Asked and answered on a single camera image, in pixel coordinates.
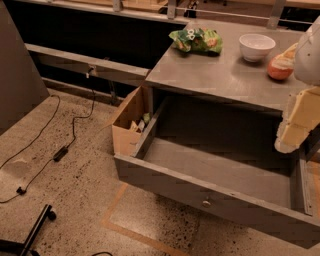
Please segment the grey top drawer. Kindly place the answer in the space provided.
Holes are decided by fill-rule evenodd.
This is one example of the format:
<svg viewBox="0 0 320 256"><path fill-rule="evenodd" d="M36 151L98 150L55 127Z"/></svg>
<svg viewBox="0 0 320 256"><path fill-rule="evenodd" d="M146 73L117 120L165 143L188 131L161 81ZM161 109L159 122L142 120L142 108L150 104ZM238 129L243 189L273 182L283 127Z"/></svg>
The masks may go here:
<svg viewBox="0 0 320 256"><path fill-rule="evenodd" d="M163 100L119 178L221 218L310 248L320 242L301 152L282 154L279 119L231 104Z"/></svg>

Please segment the red apple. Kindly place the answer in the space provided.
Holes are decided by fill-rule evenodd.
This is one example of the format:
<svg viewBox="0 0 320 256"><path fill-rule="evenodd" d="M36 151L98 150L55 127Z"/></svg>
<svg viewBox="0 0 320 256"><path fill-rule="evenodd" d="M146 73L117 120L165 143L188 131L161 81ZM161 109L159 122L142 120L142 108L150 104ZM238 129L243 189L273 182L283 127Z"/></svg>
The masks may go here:
<svg viewBox="0 0 320 256"><path fill-rule="evenodd" d="M293 73L293 66L293 58L277 55L270 60L267 73L275 80L285 80Z"/></svg>

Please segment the white bowl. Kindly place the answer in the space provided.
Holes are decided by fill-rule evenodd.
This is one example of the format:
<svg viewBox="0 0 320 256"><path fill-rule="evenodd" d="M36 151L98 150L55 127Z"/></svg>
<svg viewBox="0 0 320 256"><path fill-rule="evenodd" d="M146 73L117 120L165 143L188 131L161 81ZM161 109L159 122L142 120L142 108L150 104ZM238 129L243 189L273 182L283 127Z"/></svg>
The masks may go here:
<svg viewBox="0 0 320 256"><path fill-rule="evenodd" d="M264 59L276 46L276 42L262 34L244 34L239 38L242 57L249 62Z"/></svg>

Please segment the grey cabinet counter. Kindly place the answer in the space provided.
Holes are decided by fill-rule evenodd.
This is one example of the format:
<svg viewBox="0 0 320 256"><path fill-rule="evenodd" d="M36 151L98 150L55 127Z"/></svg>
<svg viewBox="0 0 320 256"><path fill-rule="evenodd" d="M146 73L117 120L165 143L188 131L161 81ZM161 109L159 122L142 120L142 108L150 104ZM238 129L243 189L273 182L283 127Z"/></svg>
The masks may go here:
<svg viewBox="0 0 320 256"><path fill-rule="evenodd" d="M300 31L271 30L265 27L229 22L194 19L186 27L217 31L223 41L218 56L183 53L169 47L146 78L158 88L188 94L210 95L282 111L291 95L307 88L291 76L276 81L267 75L268 59L250 63L243 59L239 38L248 33L263 34L276 42L269 54L274 57L299 41Z"/></svg>

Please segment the green chip bag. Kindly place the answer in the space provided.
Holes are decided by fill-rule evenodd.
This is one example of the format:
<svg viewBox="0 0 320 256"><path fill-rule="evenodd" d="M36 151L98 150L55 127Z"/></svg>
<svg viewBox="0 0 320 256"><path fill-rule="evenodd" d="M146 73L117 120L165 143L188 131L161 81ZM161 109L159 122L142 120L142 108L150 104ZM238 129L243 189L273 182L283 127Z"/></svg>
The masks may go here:
<svg viewBox="0 0 320 256"><path fill-rule="evenodd" d="M194 28L172 31L169 37L174 46L182 52L210 52L220 54L223 41L220 35L212 29Z"/></svg>

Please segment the cardboard box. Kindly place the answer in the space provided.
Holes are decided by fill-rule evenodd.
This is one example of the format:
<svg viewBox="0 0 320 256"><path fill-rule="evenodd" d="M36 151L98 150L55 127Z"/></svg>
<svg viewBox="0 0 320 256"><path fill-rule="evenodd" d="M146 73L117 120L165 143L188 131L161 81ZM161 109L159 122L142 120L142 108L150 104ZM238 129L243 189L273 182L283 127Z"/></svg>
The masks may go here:
<svg viewBox="0 0 320 256"><path fill-rule="evenodd" d="M139 123L144 114L151 114L149 90L140 86L123 100L113 116L111 128L114 153L130 156L142 136Z"/></svg>

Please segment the black chair base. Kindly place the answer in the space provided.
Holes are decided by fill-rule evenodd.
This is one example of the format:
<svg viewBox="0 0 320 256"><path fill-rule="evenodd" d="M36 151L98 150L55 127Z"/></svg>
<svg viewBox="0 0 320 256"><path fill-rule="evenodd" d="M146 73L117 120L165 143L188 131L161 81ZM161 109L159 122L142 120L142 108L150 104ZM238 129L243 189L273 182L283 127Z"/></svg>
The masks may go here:
<svg viewBox="0 0 320 256"><path fill-rule="evenodd" d="M52 206L49 204L44 206L23 243L3 239L0 240L0 256L40 256L36 250L31 248L31 246L47 219L50 221L54 221L56 219L56 213L52 210Z"/></svg>

